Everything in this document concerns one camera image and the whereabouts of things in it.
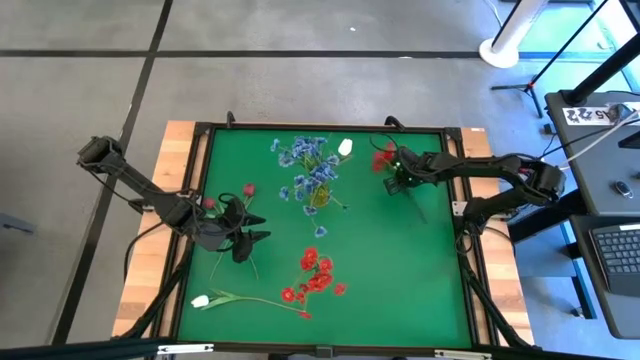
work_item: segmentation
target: desk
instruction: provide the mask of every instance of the desk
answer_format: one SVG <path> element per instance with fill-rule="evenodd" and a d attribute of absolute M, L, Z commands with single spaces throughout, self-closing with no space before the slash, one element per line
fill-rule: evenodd
<path fill-rule="evenodd" d="M 545 96 L 549 116 L 556 126 L 561 143 L 597 130 L 598 126 L 570 126 L 564 118 L 562 108 L 568 106 L 558 93 Z M 607 103 L 638 101 L 638 97 L 623 93 L 594 93 L 585 106 L 605 106 Z M 522 241 L 544 229 L 569 220 L 575 234 L 579 253 L 574 258 L 583 257 L 591 277 L 594 289 L 603 310 L 611 334 L 618 338 L 639 338 L 640 318 L 631 315 L 630 309 L 640 308 L 640 298 L 614 295 L 607 291 L 600 265 L 589 239 L 589 230 L 598 227 L 622 223 L 637 222 L 640 219 L 640 201 L 638 197 L 626 199 L 615 193 L 610 184 L 623 180 L 634 191 L 640 191 L 640 181 L 632 178 L 637 173 L 636 164 L 639 153 L 632 149 L 621 149 L 618 142 L 639 131 L 638 126 L 618 129 L 608 138 L 571 162 L 578 190 L 575 190 L 548 208 L 540 209 L 521 221 L 509 226 L 514 242 Z M 576 154 L 594 138 L 587 138 L 565 148 L 567 157 Z M 585 306 L 591 306 L 583 284 L 576 284 L 578 298 Z"/>
<path fill-rule="evenodd" d="M 545 96 L 549 117 L 553 121 L 560 142 L 565 144 L 602 126 L 568 125 L 562 112 L 567 105 L 559 93 Z M 606 106 L 607 103 L 638 101 L 640 98 L 623 93 L 594 93 L 585 106 Z M 635 132 L 638 126 L 625 126 L 570 163 L 578 189 L 564 195 L 554 206 L 543 208 L 509 226 L 514 242 L 566 221 L 571 214 L 606 216 L 640 216 L 640 197 L 626 199 L 612 189 L 617 180 L 626 182 L 635 193 L 640 193 L 640 180 L 634 176 L 640 171 L 637 158 L 640 152 L 621 149 L 618 142 Z M 589 145 L 597 136 L 574 143 L 564 149 L 570 157 Z"/>

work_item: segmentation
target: green stem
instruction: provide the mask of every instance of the green stem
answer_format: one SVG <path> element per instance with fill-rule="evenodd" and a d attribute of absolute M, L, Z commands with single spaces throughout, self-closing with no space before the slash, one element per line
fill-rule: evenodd
<path fill-rule="evenodd" d="M 260 276 L 258 276 L 258 268 L 256 267 L 256 263 L 253 262 L 253 258 L 249 255 L 249 261 L 251 261 L 251 265 L 253 266 L 253 272 L 256 274 L 256 280 L 260 280 Z"/>
<path fill-rule="evenodd" d="M 223 241 L 220 247 L 224 248 L 226 244 L 227 244 L 227 240 Z M 209 281 L 213 280 L 213 274 L 216 273 L 216 269 L 218 268 L 218 265 L 220 264 L 220 261 L 222 260 L 223 256 L 224 256 L 224 253 L 220 253 L 218 255 L 218 261 L 216 261 L 215 265 L 213 265 L 213 269 L 211 270 L 211 276 L 209 276 Z"/>
<path fill-rule="evenodd" d="M 252 201 L 253 201 L 253 196 L 246 199 L 246 204 L 244 204 L 245 209 L 249 208 L 249 205 L 251 205 Z"/>
<path fill-rule="evenodd" d="M 274 305 L 274 306 L 279 306 L 279 307 L 281 307 L 281 308 L 283 308 L 283 309 L 292 310 L 292 311 L 295 311 L 295 312 L 300 312 L 300 311 L 302 311 L 302 310 L 300 310 L 300 309 L 296 309 L 296 308 L 291 307 L 291 306 L 278 304 L 277 302 L 273 302 L 273 301 L 269 301 L 269 300 L 265 300 L 265 299 L 261 299 L 261 298 L 252 298 L 252 297 L 241 297 L 241 296 L 239 296 L 239 297 L 238 297 L 238 300 L 252 300 L 252 301 L 259 301 L 259 302 L 263 302 L 263 303 L 266 303 L 266 304 L 270 304 L 270 305 Z"/>
<path fill-rule="evenodd" d="M 298 282 L 300 281 L 300 279 L 302 279 L 302 276 L 304 274 L 306 274 L 307 271 L 306 270 L 302 270 L 302 272 L 300 273 L 300 275 L 298 275 L 298 277 L 293 281 L 293 285 L 291 285 L 291 288 L 293 288 L 295 290 L 296 285 L 298 285 Z"/>

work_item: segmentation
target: table leg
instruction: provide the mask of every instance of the table leg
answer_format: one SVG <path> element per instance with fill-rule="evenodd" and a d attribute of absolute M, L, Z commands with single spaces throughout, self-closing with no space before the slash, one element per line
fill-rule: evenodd
<path fill-rule="evenodd" d="M 573 214 L 586 214 L 587 208 L 579 190 L 563 196 L 555 204 L 541 208 L 509 225 L 511 241 L 516 244 L 555 226 Z"/>

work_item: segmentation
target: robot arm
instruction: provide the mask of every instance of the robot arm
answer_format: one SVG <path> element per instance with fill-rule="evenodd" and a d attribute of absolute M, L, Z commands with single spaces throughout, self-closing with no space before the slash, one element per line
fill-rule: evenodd
<path fill-rule="evenodd" d="M 271 234 L 268 231 L 242 231 L 242 226 L 261 224 L 265 219 L 248 214 L 235 195 L 221 194 L 218 199 L 226 205 L 225 211 L 210 219 L 195 199 L 162 191 L 127 163 L 118 142 L 108 136 L 93 137 L 78 155 L 78 165 L 83 169 L 94 174 L 116 176 L 138 193 L 145 203 L 151 204 L 162 222 L 176 233 L 193 238 L 208 251 L 232 250 L 233 260 L 237 263 L 247 260 L 253 244 Z M 225 239 L 230 239 L 232 246 L 220 249 Z"/>
<path fill-rule="evenodd" d="M 395 176 L 384 181 L 390 195 L 403 188 L 425 183 L 437 185 L 459 176 L 501 178 L 509 182 L 512 188 L 503 193 L 468 201 L 463 221 L 480 232 L 493 215 L 526 204 L 541 206 L 558 200 L 566 179 L 557 167 L 519 154 L 459 159 L 443 152 L 417 155 L 406 147 L 399 147 L 392 164 Z"/>

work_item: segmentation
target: red flower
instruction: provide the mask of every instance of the red flower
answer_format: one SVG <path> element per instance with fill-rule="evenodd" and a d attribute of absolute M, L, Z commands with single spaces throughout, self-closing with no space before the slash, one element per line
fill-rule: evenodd
<path fill-rule="evenodd" d="M 319 266 L 320 271 L 325 273 L 328 273 L 333 269 L 333 263 L 331 262 L 331 259 L 322 259 Z"/>
<path fill-rule="evenodd" d="M 282 301 L 293 302 L 296 299 L 296 293 L 292 288 L 285 288 L 282 290 Z"/>
<path fill-rule="evenodd" d="M 383 153 L 377 151 L 373 154 L 373 171 L 374 172 L 382 171 L 382 169 L 384 169 L 385 163 L 386 163 L 386 160 L 384 158 Z"/>
<path fill-rule="evenodd" d="M 300 304 L 304 305 L 304 302 L 307 300 L 307 295 L 305 295 L 304 292 L 299 292 L 296 294 L 296 300 L 298 300 Z"/>
<path fill-rule="evenodd" d="M 309 270 L 313 269 L 313 267 L 315 265 L 316 265 L 316 261 L 315 260 L 311 260 L 311 259 L 308 259 L 308 258 L 300 259 L 300 267 L 302 268 L 302 270 L 309 271 Z"/>
<path fill-rule="evenodd" d="M 345 291 L 347 291 L 347 285 L 345 284 L 336 284 L 336 287 L 333 288 L 333 292 L 338 296 L 344 295 Z"/>
<path fill-rule="evenodd" d="M 317 273 L 309 279 L 309 288 L 311 291 L 323 292 L 333 282 L 331 274 Z"/>
<path fill-rule="evenodd" d="M 242 189 L 242 193 L 246 197 L 252 197 L 252 196 L 254 196 L 256 194 L 256 186 L 253 185 L 253 184 L 247 184 Z"/>
<path fill-rule="evenodd" d="M 384 152 L 382 157 L 387 161 L 391 161 L 391 159 L 393 159 L 393 155 L 395 151 L 396 151 L 395 145 L 393 145 L 393 143 L 390 142 L 387 144 L 387 151 Z"/>
<path fill-rule="evenodd" d="M 207 210 L 214 209 L 216 207 L 216 200 L 214 198 L 204 198 L 204 200 L 202 200 L 202 206 Z"/>
<path fill-rule="evenodd" d="M 313 260 L 314 262 L 318 260 L 318 249 L 316 248 L 307 248 L 304 251 L 304 257 Z"/>

